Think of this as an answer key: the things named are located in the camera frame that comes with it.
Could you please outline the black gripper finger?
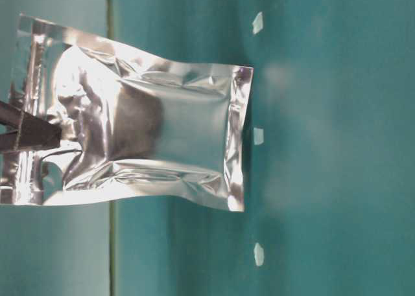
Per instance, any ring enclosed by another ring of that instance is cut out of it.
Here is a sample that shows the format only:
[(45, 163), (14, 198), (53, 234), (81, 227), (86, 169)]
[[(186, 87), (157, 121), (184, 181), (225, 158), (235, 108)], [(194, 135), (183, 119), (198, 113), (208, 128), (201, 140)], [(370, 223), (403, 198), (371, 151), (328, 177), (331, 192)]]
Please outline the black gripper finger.
[(1, 134), (1, 151), (47, 150), (60, 145), (60, 132), (24, 135), (17, 131)]
[(39, 117), (1, 102), (1, 124), (20, 132), (22, 135), (39, 137), (61, 137), (62, 129)]

